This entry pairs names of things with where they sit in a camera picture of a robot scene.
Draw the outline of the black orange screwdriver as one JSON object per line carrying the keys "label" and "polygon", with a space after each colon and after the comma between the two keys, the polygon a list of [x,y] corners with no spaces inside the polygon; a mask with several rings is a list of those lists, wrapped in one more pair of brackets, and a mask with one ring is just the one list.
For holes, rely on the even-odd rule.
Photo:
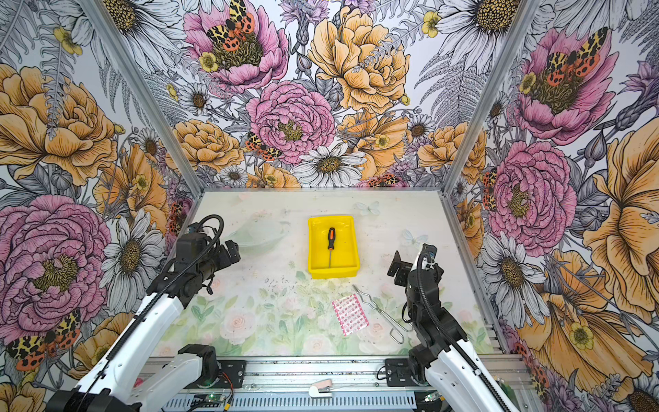
{"label": "black orange screwdriver", "polygon": [[336,243],[336,229],[329,228],[328,231],[328,251],[329,251],[328,267],[329,268],[331,267],[332,254],[335,250],[335,243]]}

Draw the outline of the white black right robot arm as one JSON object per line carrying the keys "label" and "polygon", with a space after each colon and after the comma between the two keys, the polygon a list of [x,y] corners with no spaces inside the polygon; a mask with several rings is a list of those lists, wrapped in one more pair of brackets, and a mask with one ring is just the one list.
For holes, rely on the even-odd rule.
{"label": "white black right robot arm", "polygon": [[437,252],[434,245],[424,244],[413,262],[396,252],[387,271],[405,288],[403,322],[412,325],[420,340],[408,352],[411,374],[432,386],[455,411],[516,411],[463,327],[442,304],[439,282],[444,270],[435,261]]}

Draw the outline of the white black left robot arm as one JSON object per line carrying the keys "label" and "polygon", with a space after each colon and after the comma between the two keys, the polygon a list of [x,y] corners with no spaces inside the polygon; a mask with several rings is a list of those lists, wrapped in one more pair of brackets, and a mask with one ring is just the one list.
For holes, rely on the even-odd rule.
{"label": "white black left robot arm", "polygon": [[221,372],[211,345],[188,344],[144,382],[137,381],[170,325],[216,272],[240,262],[240,247],[206,233],[183,235],[176,256],[152,282],[135,317],[101,360],[68,391],[57,391],[48,411],[159,411],[189,385],[212,386]]}

